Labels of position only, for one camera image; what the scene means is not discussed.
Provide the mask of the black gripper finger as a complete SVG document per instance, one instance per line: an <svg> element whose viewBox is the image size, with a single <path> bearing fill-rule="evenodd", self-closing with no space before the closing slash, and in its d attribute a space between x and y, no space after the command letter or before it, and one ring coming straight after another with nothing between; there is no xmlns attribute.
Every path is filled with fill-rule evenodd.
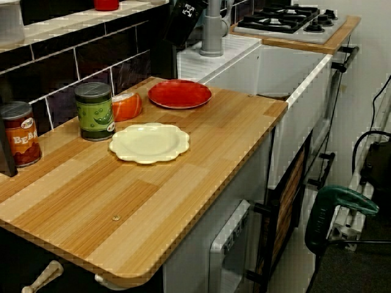
<svg viewBox="0 0 391 293"><path fill-rule="evenodd" d="M176 1L164 33L165 41L177 48L183 47L197 24L202 12L207 7L207 1Z"/></svg>

